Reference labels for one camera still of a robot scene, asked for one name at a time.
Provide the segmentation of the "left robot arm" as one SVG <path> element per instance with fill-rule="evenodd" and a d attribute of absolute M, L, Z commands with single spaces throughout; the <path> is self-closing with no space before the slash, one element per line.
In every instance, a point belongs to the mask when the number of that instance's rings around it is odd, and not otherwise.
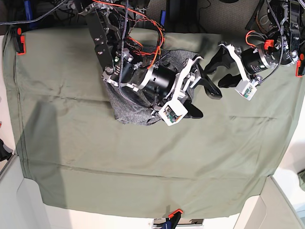
<path fill-rule="evenodd" d="M 296 64 L 296 76 L 304 75 L 301 68 L 303 57 L 299 52 L 299 25 L 305 3 L 302 0 L 272 0 L 266 4 L 272 29 L 267 33 L 249 30 L 245 36 L 246 39 L 252 35 L 258 36 L 260 44 L 248 43 L 249 49 L 241 50 L 231 44 L 220 43 L 220 49 L 205 69 L 198 70 L 203 75 L 191 84 L 192 87 L 203 85 L 212 98 L 221 97 L 219 88 L 234 88 L 241 97 L 251 100 L 257 87 L 265 82 L 259 75 L 262 71 L 276 71 L 279 66 Z M 239 74 L 227 74 L 215 86 L 208 75 L 213 74 L 219 66 L 229 69 L 232 63 L 236 63 Z"/>

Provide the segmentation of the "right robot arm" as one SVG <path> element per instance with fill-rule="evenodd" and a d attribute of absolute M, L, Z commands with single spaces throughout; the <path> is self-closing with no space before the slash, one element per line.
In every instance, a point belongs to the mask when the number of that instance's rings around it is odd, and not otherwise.
<path fill-rule="evenodd" d="M 140 106 L 163 105 L 175 98 L 191 103 L 196 87 L 202 86 L 212 99 L 222 93 L 200 66 L 202 56 L 185 49 L 165 49 L 164 27 L 135 9 L 111 0 L 78 0 L 102 67 L 102 79 L 124 102 Z M 155 27 L 156 43 L 141 44 L 130 33 L 140 22 Z"/>

